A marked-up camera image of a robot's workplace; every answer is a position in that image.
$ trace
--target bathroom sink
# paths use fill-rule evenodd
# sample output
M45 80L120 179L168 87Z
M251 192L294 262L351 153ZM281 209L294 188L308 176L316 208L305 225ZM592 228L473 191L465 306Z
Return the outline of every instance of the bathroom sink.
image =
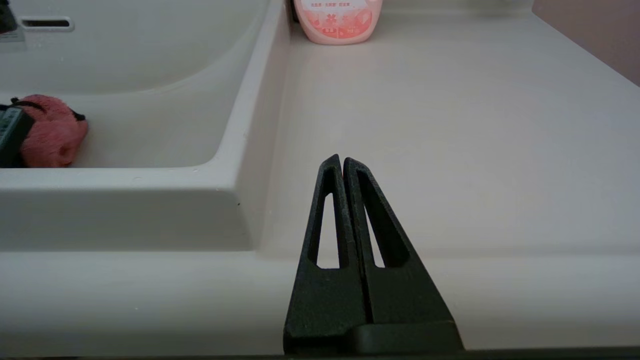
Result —
M246 250L262 227L289 45L282 0L13 2L0 103L87 116L71 168L0 169L0 250Z

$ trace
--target white countertop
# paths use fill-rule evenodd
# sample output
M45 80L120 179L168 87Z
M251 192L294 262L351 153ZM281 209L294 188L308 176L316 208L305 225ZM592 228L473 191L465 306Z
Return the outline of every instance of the white countertop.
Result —
M467 348L640 345L640 88L531 14L390 12L349 47L295 30L290 61L259 248L2 253L0 356L281 351L336 152L372 170Z

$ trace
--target pink toy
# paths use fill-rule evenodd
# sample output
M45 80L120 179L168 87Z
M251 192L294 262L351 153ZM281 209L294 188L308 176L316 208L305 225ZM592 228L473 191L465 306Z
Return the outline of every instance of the pink toy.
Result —
M366 41L380 17L382 0L294 0L309 40L324 45Z
M45 95L11 99L35 121L20 154L27 167L67 167L76 158L86 136L84 115L71 110L62 100Z

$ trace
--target bottle label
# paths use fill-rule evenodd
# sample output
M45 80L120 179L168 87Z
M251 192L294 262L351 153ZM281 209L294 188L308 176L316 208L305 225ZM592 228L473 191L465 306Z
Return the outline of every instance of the bottle label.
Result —
M302 0L302 12L311 25L331 38L353 38L371 27L372 11L366 0Z

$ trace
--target pink bottle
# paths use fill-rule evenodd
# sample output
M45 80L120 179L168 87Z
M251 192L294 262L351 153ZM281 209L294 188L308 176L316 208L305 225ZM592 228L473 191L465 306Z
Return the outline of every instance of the pink bottle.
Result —
M366 41L380 18L382 0L294 0L309 40L324 45Z

